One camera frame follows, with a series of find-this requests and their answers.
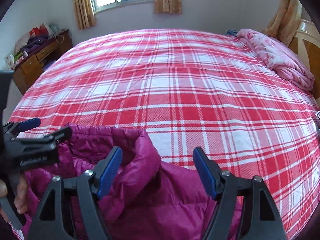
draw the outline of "metal bolt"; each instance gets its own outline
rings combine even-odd
[[[254,180],[256,182],[262,182],[262,178],[260,176],[254,176]]]
[[[54,182],[58,182],[60,179],[61,179],[60,176],[54,176],[54,177],[52,178],[52,180],[53,180]]]
[[[229,177],[230,176],[230,171],[223,170],[223,171],[221,171],[221,175]]]
[[[84,174],[85,174],[86,176],[92,176],[93,170],[86,170],[86,171],[84,172]]]

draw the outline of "pink floral blanket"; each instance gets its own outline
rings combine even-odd
[[[276,39],[250,29],[242,29],[237,36],[259,55],[268,69],[275,71],[279,77],[303,90],[312,90],[315,81],[313,74],[288,47]]]

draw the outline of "window sill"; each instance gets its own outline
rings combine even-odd
[[[139,4],[139,3],[151,3],[154,1],[155,0],[125,0],[122,2],[118,2],[118,3],[110,3],[110,4],[106,4],[104,6],[99,7],[99,9],[95,10],[94,14],[103,12],[105,10],[110,10],[110,9],[123,7],[123,6],[127,6],[127,5]]]

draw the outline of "mattress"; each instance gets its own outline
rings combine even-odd
[[[320,201],[318,110],[238,38],[162,29],[77,45],[25,93],[11,121],[41,118],[25,138],[69,122],[145,129],[163,161],[188,169],[201,146],[236,176],[263,177],[291,239]]]

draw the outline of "blue rubber pad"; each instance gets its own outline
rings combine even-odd
[[[118,169],[122,163],[122,150],[118,147],[113,157],[111,158],[108,166],[105,168],[100,177],[100,188],[98,189],[97,196],[102,199],[109,194],[113,180],[115,179]]]
[[[40,118],[30,119],[24,122],[21,122],[18,126],[19,132],[26,132],[33,128],[39,127],[41,124]]]
[[[202,184],[204,185],[206,193],[210,197],[212,197],[212,199],[215,199],[217,196],[216,181],[197,148],[193,151],[193,162],[196,165],[196,169],[198,171]]]

